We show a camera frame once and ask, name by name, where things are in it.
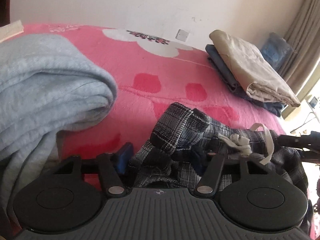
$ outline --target light switch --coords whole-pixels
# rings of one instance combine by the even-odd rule
[[[180,30],[178,30],[176,39],[179,40],[179,41],[186,41],[188,36],[189,36],[188,32],[180,29]]]

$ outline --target folded blanket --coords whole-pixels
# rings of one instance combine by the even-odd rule
[[[220,30],[210,33],[209,37],[249,97],[261,102],[300,106],[291,88],[265,61],[256,46]]]
[[[58,159],[56,133],[99,123],[116,99],[112,76],[66,38],[26,35],[0,44],[0,197],[14,195]]]
[[[211,63],[212,67],[217,71],[221,80],[226,84],[231,93],[233,93],[237,97],[247,100],[248,102],[256,106],[260,106],[266,109],[267,111],[278,117],[281,116],[281,112],[284,109],[285,104],[280,102],[264,103],[249,97],[240,86],[239,82],[235,79],[230,69],[228,69],[226,63],[224,63],[215,46],[207,44],[205,50],[210,56],[208,60]]]

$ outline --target bed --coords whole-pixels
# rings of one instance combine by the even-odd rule
[[[275,115],[229,92],[202,50],[129,30],[63,24],[24,27],[20,35],[66,37],[111,73],[118,85],[114,108],[100,124],[64,135],[63,158],[75,154],[94,158],[117,151],[125,142],[133,143],[137,152],[173,102],[198,108],[232,128],[248,129],[260,122],[284,133]]]

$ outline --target white drawstring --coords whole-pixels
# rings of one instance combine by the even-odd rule
[[[266,165],[271,160],[275,146],[274,146],[270,131],[264,124],[255,123],[254,125],[251,126],[250,130],[256,131],[259,127],[263,127],[264,135],[265,135],[265,143],[266,143],[266,148],[268,152],[268,156],[265,157],[263,160],[261,160],[260,163],[262,165]],[[240,155],[243,157],[248,157],[252,153],[251,147],[249,145],[250,140],[245,136],[241,136],[239,134],[231,134],[230,138],[228,138],[222,134],[218,134],[218,138],[224,141],[228,146],[239,150]]]

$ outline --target logo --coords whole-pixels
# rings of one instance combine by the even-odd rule
[[[155,193],[157,193],[158,195],[164,194],[165,192],[161,189],[158,189],[157,191],[155,191]]]

